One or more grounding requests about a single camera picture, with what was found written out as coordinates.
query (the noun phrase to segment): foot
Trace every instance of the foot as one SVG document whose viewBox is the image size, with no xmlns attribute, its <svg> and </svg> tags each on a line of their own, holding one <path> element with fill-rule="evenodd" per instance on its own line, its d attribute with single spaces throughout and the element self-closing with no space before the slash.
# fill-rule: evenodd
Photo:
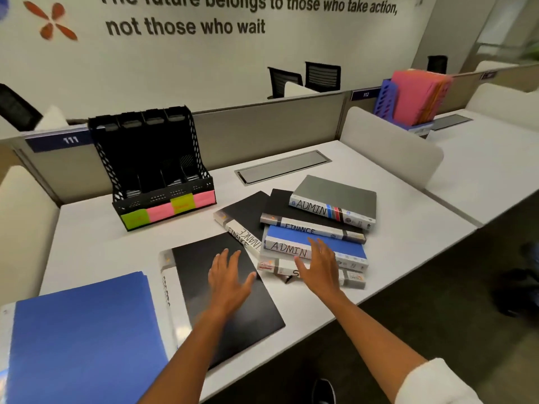
<svg viewBox="0 0 539 404">
<path fill-rule="evenodd" d="M 335 391 L 328 380 L 318 379 L 315 381 L 312 404 L 336 404 Z"/>
</svg>

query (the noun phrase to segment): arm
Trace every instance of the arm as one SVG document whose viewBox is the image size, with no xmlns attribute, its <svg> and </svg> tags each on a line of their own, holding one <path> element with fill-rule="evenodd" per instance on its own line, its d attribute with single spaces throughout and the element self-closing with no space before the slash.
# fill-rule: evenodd
<svg viewBox="0 0 539 404">
<path fill-rule="evenodd" d="M 348 300 L 335 254 L 321 240 L 310 243 L 310 269 L 295 258 L 300 277 L 335 315 L 391 403 L 481 403 L 443 360 L 427 361 Z"/>
<path fill-rule="evenodd" d="M 245 302 L 256 279 L 252 272 L 245 283 L 238 283 L 236 251 L 227 264 L 228 249 L 213 259 L 208 281 L 212 297 L 192 332 L 180 346 L 138 404 L 198 404 L 207 368 L 226 321 Z"/>
</svg>

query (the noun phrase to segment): green sticky note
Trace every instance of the green sticky note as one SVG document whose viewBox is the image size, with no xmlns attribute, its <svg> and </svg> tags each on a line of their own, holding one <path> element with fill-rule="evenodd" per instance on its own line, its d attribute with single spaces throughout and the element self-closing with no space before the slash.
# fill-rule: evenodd
<svg viewBox="0 0 539 404">
<path fill-rule="evenodd" d="M 172 208 L 174 208 L 174 214 L 184 213 L 187 210 L 196 208 L 193 193 L 173 198 L 170 202 L 172 203 Z"/>
<path fill-rule="evenodd" d="M 142 210 L 133 211 L 132 213 L 124 214 L 120 216 L 124 221 L 127 229 L 133 229 L 140 227 L 141 225 L 150 224 L 150 216 L 148 212 L 143 208 Z"/>
</svg>

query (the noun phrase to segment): white sleeve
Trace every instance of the white sleeve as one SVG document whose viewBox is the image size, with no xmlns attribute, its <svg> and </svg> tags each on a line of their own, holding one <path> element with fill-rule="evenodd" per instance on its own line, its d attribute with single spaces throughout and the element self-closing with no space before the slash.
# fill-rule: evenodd
<svg viewBox="0 0 539 404">
<path fill-rule="evenodd" d="M 481 404 L 481 400 L 443 359 L 434 359 L 408 374 L 395 404 Z"/>
</svg>

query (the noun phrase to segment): desk surface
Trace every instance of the desk surface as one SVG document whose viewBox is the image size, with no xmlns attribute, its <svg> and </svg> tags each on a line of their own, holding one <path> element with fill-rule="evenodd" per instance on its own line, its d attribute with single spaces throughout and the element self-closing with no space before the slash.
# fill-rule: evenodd
<svg viewBox="0 0 539 404">
<path fill-rule="evenodd" d="M 313 149 L 318 149 L 332 162 L 247 187 L 233 172 Z M 217 205 L 130 233 L 116 215 L 111 196 L 63 206 L 41 294 L 141 270 L 148 275 L 159 329 L 171 357 L 175 347 L 157 263 L 158 253 L 222 233 L 223 228 L 213 220 L 213 212 L 256 191 L 269 194 L 273 187 L 293 190 L 307 174 L 312 174 L 378 193 L 376 227 L 365 245 L 370 262 L 367 288 L 345 291 L 356 304 L 475 230 L 472 224 L 338 141 L 213 170 L 211 174 Z M 202 400 L 334 319 L 303 282 L 285 285 L 272 274 L 261 272 L 260 275 L 286 327 L 209 372 Z"/>
<path fill-rule="evenodd" d="M 429 134 L 444 160 L 425 190 L 481 227 L 539 189 L 539 132 L 453 113 L 474 120 Z"/>
</svg>

